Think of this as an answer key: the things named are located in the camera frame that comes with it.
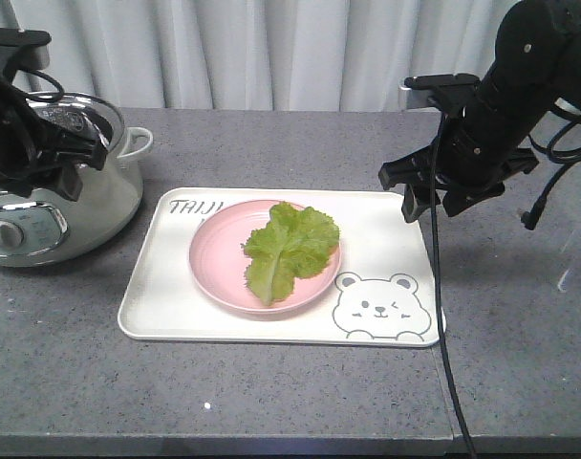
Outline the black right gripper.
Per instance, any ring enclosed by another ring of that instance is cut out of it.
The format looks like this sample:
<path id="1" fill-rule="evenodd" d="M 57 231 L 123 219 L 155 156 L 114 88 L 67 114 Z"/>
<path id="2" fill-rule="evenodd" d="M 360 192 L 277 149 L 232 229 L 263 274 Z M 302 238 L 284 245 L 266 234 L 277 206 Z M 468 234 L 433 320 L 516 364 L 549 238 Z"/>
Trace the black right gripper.
<path id="1" fill-rule="evenodd" d="M 384 163 L 377 176 L 384 190 L 405 185 L 401 212 L 416 222 L 443 204 L 456 216 L 505 191 L 505 180 L 530 173 L 535 154 L 520 144 L 536 118 L 518 120 L 497 114 L 444 116 L 430 147 Z"/>

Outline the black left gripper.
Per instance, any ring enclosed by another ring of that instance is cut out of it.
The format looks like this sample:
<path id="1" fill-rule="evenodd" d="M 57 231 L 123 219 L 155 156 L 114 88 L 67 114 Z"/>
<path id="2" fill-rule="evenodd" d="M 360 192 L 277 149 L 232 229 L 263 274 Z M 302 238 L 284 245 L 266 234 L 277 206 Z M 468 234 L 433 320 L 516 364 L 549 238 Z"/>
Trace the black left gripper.
<path id="1" fill-rule="evenodd" d="M 98 131 L 83 137 L 38 116 L 0 111 L 0 189 L 12 194 L 45 188 L 77 201 L 83 183 L 76 166 L 101 170 L 107 155 L 108 141 Z"/>

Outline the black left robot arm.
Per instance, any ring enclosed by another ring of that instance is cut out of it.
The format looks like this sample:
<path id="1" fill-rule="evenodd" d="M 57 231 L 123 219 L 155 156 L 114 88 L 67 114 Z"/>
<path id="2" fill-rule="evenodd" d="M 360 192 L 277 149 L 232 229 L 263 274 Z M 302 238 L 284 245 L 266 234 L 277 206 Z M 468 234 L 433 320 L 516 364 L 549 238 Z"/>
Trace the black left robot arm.
<path id="1" fill-rule="evenodd" d="M 0 76 L 0 189 L 23 198 L 48 189 L 75 202 L 82 190 L 77 167 L 103 169 L 107 131 L 61 99 L 29 95 Z"/>

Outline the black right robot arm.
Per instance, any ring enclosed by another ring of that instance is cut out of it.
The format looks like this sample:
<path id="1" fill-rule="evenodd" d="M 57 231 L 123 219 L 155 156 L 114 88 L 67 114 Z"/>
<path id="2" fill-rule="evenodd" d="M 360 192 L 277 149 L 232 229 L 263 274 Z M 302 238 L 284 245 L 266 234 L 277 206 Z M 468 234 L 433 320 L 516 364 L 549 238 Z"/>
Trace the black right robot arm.
<path id="1" fill-rule="evenodd" d="M 581 1 L 520 1 L 504 17 L 484 77 L 414 76 L 400 87 L 409 109 L 434 107 L 440 131 L 424 148 L 384 164 L 384 189 L 403 184 L 402 214 L 433 205 L 448 216 L 504 193 L 504 182 L 538 161 L 521 146 L 562 99 L 581 121 Z"/>

